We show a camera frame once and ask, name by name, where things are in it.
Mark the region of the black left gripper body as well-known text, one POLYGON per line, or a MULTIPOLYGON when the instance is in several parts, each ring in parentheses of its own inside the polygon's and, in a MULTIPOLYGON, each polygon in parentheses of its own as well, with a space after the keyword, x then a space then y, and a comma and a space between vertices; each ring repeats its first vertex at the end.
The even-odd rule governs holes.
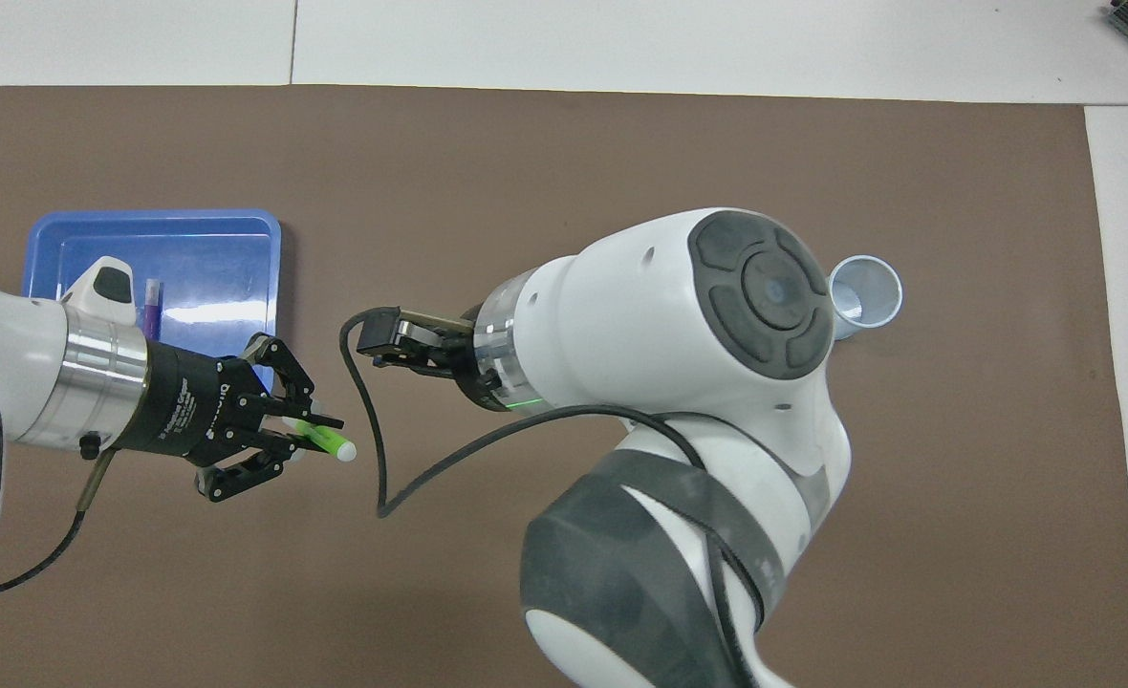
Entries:
POLYGON ((240 396, 267 391, 243 358, 210 358, 161 341, 147 344, 146 389, 127 426, 124 448, 183 457, 199 467, 219 464, 243 449, 243 435, 261 427, 261 415, 241 408, 240 396))

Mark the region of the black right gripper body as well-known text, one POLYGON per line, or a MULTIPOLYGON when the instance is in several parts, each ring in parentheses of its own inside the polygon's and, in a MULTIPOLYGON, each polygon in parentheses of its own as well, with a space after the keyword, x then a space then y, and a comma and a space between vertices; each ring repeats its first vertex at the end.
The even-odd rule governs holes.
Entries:
POLYGON ((473 344, 473 332, 446 330, 441 345, 446 352, 446 367, 450 377, 468 400, 486 411, 508 411, 506 405, 497 399, 497 389, 502 387, 497 371, 482 370, 473 344))

